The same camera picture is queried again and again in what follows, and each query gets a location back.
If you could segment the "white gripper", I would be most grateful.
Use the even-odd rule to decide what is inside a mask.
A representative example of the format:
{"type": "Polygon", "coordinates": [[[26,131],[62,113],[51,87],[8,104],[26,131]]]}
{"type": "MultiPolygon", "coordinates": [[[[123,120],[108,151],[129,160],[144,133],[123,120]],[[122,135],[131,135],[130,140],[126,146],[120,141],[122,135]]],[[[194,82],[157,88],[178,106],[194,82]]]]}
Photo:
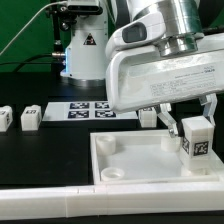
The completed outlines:
{"type": "Polygon", "coordinates": [[[215,125],[215,93],[224,92],[224,33],[200,36],[194,52],[163,57],[155,43],[165,31],[163,16],[148,14],[113,33],[105,48],[106,93],[116,113],[158,105],[158,118],[175,138],[170,103],[201,96],[203,116],[215,125]]]}

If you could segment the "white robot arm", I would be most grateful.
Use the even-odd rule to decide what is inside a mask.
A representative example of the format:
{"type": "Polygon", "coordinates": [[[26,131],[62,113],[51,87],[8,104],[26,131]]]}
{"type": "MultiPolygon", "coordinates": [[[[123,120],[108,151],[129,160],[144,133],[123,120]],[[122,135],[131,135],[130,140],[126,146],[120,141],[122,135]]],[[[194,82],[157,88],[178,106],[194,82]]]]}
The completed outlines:
{"type": "Polygon", "coordinates": [[[198,98],[213,122],[224,91],[224,33],[207,29],[224,0],[68,0],[77,16],[63,79],[106,84],[112,111],[154,106],[175,136],[164,103],[198,98]]]}

